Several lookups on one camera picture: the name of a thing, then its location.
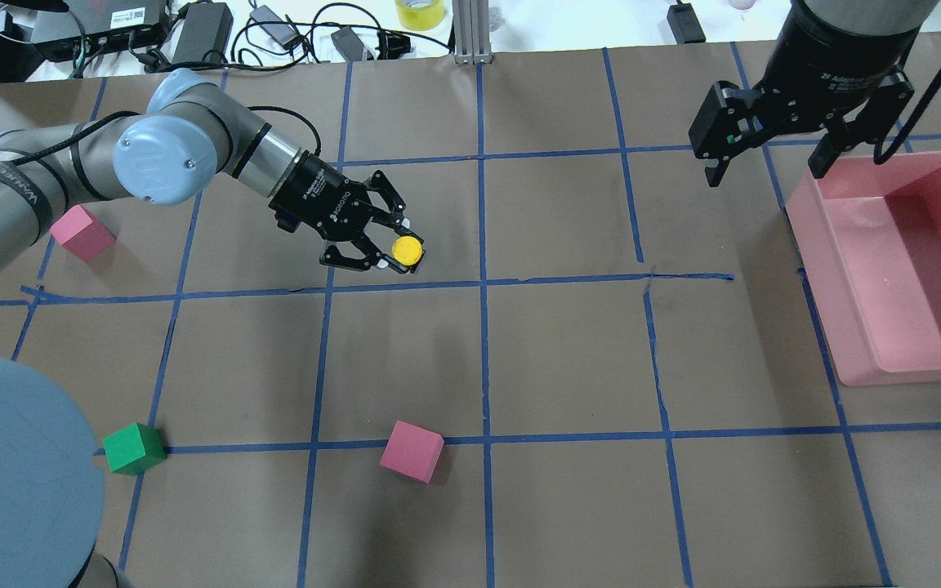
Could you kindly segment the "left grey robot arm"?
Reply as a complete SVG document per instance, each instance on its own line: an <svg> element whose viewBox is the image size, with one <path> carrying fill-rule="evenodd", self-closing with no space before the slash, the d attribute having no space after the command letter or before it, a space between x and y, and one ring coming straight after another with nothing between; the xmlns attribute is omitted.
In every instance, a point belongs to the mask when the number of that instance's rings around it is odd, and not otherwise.
<svg viewBox="0 0 941 588"><path fill-rule="evenodd" d="M266 198L278 227L306 226L324 265L413 272L366 234L385 226L416 246L406 204L382 172L354 181L216 83L172 71L144 113L0 134L0 273L81 205L134 198L172 206L219 175ZM0 587L123 587L96 549L105 474L83 411L60 385L0 357Z"/></svg>

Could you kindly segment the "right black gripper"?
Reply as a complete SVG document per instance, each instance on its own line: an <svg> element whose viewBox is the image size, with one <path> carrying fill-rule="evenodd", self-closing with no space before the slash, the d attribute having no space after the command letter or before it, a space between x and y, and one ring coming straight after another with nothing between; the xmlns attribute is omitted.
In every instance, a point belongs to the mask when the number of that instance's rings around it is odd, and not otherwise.
<svg viewBox="0 0 941 588"><path fill-rule="evenodd" d="M808 158L814 179L885 139L914 96L904 60L915 38L912 1L792 1L761 78L714 82L690 124L710 189L733 158L776 137L822 132Z"/></svg>

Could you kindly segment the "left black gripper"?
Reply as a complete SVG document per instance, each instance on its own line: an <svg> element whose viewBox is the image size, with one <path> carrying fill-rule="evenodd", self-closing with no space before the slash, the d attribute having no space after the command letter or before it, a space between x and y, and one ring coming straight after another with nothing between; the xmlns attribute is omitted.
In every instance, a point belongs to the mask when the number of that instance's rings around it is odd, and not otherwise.
<svg viewBox="0 0 941 588"><path fill-rule="evenodd" d="M369 194L378 197L382 206L370 201ZM362 184L305 152L285 175L268 206L281 229L292 232L305 225L327 241L319 256L321 265L352 272L388 269L406 273L405 264L363 237L371 222L393 231L410 230L407 203L382 170Z"/></svg>

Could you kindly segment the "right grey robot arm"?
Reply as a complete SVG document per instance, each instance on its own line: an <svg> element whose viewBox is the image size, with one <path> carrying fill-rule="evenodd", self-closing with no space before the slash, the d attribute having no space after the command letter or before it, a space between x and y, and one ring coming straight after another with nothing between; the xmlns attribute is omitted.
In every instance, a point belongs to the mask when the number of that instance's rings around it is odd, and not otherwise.
<svg viewBox="0 0 941 588"><path fill-rule="evenodd" d="M941 66L918 96L905 63L934 1L794 1L758 82L714 82L689 127L710 186L729 163L773 138L820 131L815 179L844 153L873 146L888 163L941 88Z"/></svg>

